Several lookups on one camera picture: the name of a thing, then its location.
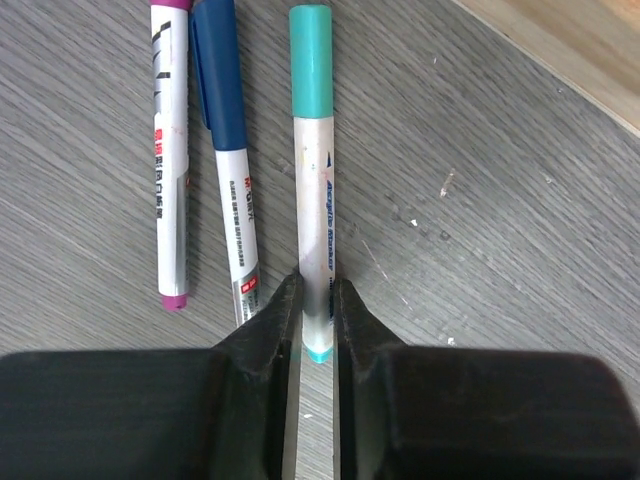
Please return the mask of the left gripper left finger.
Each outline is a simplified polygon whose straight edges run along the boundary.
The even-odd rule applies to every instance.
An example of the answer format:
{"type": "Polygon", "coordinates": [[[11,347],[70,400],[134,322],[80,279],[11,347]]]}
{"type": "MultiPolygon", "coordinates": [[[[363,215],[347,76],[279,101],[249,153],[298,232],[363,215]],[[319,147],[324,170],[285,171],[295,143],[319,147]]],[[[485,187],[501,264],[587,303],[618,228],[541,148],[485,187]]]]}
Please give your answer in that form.
{"type": "Polygon", "coordinates": [[[5,479],[292,479],[303,281],[209,348],[1,359],[5,479]]]}

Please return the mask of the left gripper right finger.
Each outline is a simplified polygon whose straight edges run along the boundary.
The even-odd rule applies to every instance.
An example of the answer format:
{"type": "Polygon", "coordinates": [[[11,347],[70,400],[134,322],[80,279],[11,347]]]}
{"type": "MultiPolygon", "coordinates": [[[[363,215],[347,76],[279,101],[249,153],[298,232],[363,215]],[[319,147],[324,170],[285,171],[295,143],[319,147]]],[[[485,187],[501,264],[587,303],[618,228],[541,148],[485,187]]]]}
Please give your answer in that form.
{"type": "Polygon", "coordinates": [[[568,352],[410,345],[334,287],[338,479],[635,479],[615,373],[568,352]]]}

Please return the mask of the magenta marker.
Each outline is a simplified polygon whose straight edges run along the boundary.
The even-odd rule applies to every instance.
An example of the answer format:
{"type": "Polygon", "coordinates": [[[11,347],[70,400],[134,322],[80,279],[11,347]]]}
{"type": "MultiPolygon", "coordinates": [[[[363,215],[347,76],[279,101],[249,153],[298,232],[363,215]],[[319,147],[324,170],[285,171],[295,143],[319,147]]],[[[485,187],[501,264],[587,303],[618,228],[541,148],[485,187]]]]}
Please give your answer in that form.
{"type": "Polygon", "coordinates": [[[163,307],[186,307],[189,290],[188,19],[190,1],[152,1],[157,280],[163,307]]]}

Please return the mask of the navy capped white marker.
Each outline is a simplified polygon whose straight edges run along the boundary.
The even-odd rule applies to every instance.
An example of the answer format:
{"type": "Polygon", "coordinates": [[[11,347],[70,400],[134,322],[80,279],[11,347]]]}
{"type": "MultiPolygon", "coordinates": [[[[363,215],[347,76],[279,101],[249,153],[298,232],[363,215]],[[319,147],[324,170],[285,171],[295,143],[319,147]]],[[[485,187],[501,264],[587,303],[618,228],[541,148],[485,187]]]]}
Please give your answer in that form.
{"type": "Polygon", "coordinates": [[[203,116],[218,172],[236,323],[260,310],[260,273],[249,172],[235,3],[193,3],[190,33],[203,116]]]}

